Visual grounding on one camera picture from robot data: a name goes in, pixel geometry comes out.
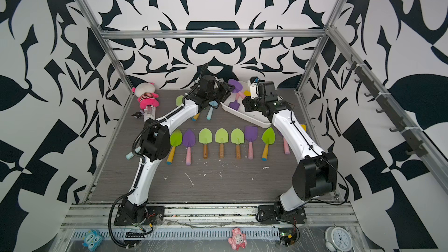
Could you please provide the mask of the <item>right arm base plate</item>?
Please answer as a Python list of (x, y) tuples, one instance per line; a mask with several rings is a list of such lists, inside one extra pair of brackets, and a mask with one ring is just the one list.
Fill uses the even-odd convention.
[(306, 220), (306, 213), (303, 207), (294, 211), (284, 211), (280, 203), (274, 203), (273, 205), (259, 205), (255, 219), (263, 225), (274, 225), (282, 222), (303, 225)]

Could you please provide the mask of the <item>purple round shovel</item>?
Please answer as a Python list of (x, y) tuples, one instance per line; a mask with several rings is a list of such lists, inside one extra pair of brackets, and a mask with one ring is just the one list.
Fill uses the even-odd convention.
[(190, 166), (191, 165), (191, 148), (196, 144), (196, 137), (191, 129), (188, 129), (184, 133), (182, 144), (187, 148), (185, 164)]

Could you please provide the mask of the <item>purple pointed shovel pink handle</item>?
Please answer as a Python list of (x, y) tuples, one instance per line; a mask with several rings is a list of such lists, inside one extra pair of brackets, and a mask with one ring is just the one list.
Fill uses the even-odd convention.
[(290, 152), (290, 149), (289, 149), (288, 142), (287, 142), (286, 138), (281, 134), (280, 131), (278, 131), (278, 133), (280, 134), (280, 136), (282, 138), (284, 154), (289, 155), (291, 152)]

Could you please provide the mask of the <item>green pointed shovel yellow handle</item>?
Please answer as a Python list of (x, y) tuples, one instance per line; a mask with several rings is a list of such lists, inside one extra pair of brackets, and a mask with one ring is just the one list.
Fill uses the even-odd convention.
[(267, 161), (269, 146), (275, 142), (275, 132), (272, 127), (266, 129), (262, 135), (262, 141), (265, 144), (264, 150), (262, 152), (262, 160)]

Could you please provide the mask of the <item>green shovel orange handle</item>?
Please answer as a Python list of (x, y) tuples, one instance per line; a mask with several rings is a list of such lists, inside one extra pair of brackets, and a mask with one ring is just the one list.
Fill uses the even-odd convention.
[(176, 98), (176, 106), (181, 106), (183, 104), (183, 95), (180, 95)]

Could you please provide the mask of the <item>light green shovel wooden handle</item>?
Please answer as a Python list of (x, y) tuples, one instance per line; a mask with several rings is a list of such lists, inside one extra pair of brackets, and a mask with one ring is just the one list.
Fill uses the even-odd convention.
[(236, 158), (241, 159), (242, 156), (240, 146), (245, 142), (244, 132), (239, 128), (235, 128), (231, 133), (231, 142), (235, 144), (236, 147)]

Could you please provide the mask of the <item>light blue toy shovel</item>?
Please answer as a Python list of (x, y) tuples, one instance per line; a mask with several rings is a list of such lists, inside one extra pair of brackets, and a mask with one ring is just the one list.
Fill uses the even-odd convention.
[(213, 100), (213, 101), (209, 102), (209, 106), (210, 106), (210, 109), (209, 109), (208, 114), (206, 116), (207, 120), (211, 120), (212, 119), (212, 114), (213, 114), (214, 110), (218, 108), (219, 103), (217, 101)]

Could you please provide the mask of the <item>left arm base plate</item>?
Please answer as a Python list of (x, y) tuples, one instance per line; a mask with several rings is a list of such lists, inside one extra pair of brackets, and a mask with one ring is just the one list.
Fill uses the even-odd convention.
[(117, 215), (114, 219), (115, 226), (131, 226), (140, 224), (143, 226), (158, 225), (164, 220), (165, 207), (164, 206), (146, 206), (144, 209), (137, 209), (132, 213), (131, 210), (125, 209), (122, 205), (119, 206)]

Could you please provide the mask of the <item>purple square shovel pink handle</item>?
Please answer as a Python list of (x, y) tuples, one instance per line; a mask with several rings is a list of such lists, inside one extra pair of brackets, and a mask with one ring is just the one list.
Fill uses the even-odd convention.
[(253, 142), (258, 137), (258, 128), (255, 126), (246, 126), (245, 127), (245, 139), (248, 141), (248, 159), (252, 160), (254, 158), (253, 155)]

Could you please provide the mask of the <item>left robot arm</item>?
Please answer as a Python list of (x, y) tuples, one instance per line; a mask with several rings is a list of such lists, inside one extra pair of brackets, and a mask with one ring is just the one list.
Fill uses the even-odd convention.
[(223, 80), (205, 75), (184, 95), (181, 105), (157, 120), (145, 123), (131, 147), (140, 162), (129, 193), (121, 199), (124, 212), (134, 217), (144, 211), (156, 169), (170, 151), (171, 134), (185, 121), (209, 107), (211, 102), (223, 103), (234, 89), (235, 86)]

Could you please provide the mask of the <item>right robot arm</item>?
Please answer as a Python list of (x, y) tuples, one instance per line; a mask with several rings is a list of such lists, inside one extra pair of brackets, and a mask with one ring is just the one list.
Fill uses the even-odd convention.
[(279, 130), (295, 155), (297, 167), (292, 186), (278, 197), (283, 212), (293, 211), (312, 199), (329, 194), (337, 188), (338, 159), (326, 153), (300, 126), (292, 104), (283, 100), (272, 81), (252, 77), (251, 96), (243, 100), (246, 112), (260, 112)]

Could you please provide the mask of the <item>light blue shovel from box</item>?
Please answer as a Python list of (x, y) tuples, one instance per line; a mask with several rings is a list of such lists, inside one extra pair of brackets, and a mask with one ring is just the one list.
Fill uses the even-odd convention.
[(132, 152), (130, 152), (129, 154), (126, 155), (126, 159), (130, 160), (134, 157), (134, 154)]

